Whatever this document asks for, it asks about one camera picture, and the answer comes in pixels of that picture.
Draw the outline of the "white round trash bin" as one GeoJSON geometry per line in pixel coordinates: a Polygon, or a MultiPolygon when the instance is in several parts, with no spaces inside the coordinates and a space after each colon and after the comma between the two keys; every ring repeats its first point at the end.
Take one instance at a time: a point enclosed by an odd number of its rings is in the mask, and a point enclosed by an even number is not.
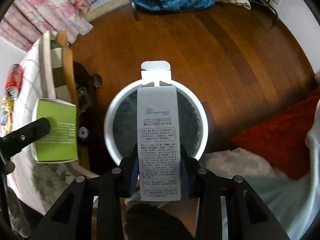
{"type": "MultiPolygon", "coordinates": [[[[206,148],[209,127],[202,103],[184,85],[172,81],[177,90],[180,142],[187,154],[199,160],[206,148]]],[[[107,150],[119,165],[137,143],[137,89],[142,80],[124,87],[112,100],[104,122],[107,150]]]]}

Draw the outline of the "red soda can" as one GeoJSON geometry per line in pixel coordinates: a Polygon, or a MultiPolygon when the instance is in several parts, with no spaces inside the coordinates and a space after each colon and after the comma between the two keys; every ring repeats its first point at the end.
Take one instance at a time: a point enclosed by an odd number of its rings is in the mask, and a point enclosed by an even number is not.
{"type": "Polygon", "coordinates": [[[15,100],[21,90],[23,69],[19,64],[13,64],[8,73],[5,94],[9,100],[15,100]]]}

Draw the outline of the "pink floral curtain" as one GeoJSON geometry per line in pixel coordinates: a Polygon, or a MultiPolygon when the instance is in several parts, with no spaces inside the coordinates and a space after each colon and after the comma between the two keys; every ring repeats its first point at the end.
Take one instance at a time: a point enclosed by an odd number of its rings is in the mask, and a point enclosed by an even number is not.
{"type": "Polygon", "coordinates": [[[1,20],[1,37],[26,52],[48,31],[65,30],[74,43],[92,29],[70,0],[14,0],[1,20]]]}

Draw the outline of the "red blanket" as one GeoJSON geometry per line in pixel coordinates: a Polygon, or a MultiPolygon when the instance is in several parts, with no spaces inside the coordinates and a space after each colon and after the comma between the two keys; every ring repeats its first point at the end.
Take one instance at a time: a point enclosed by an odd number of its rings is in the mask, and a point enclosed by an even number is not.
{"type": "Polygon", "coordinates": [[[244,129],[229,139],[229,143],[266,159],[272,167],[298,180],[310,172],[310,151],[305,139],[312,128],[319,88],[295,105],[272,118],[244,129]]]}

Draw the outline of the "light blue trouser leg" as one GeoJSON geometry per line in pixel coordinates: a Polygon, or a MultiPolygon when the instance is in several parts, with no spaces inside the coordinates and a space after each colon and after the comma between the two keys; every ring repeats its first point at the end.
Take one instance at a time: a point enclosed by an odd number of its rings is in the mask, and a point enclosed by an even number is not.
{"type": "Polygon", "coordinates": [[[290,239],[301,239],[319,213],[319,115],[307,133],[310,173],[298,181],[245,177],[290,239]]]}

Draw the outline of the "green cardboard box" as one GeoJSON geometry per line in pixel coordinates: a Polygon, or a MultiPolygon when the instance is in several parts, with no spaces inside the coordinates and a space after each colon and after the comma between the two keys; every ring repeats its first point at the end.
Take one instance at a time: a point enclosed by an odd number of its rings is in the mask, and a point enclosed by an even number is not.
{"type": "Polygon", "coordinates": [[[50,124],[47,135],[37,140],[32,156],[38,163],[58,164],[78,160],[76,141],[76,105],[59,99],[39,99],[32,120],[46,118],[50,124]]]}

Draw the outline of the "dark wooden table frame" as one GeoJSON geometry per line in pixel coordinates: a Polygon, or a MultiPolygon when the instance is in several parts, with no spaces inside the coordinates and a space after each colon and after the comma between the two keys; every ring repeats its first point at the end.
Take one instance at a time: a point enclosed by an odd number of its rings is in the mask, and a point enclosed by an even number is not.
{"type": "Polygon", "coordinates": [[[89,74],[78,62],[73,62],[78,96],[78,152],[80,165],[97,175],[103,175],[116,165],[107,150],[104,120],[97,94],[102,88],[99,74],[89,74]]]}

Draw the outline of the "white patterned tablecloth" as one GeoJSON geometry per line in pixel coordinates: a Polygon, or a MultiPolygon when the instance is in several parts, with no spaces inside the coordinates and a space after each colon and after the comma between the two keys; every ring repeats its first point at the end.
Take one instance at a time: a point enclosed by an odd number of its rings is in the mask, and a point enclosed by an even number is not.
{"type": "Polygon", "coordinates": [[[77,157],[78,96],[66,31],[48,31],[23,61],[22,86],[8,137],[18,153],[9,185],[18,198],[45,215],[76,179],[97,177],[77,157]]]}

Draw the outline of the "silver cosmetic box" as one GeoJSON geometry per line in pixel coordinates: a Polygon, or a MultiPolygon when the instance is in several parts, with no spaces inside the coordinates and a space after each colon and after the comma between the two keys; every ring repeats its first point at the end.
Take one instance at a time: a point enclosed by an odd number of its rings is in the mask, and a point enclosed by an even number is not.
{"type": "Polygon", "coordinates": [[[181,198],[180,128],[177,90],[167,61],[141,64],[137,89],[140,197],[144,202],[181,198]]]}

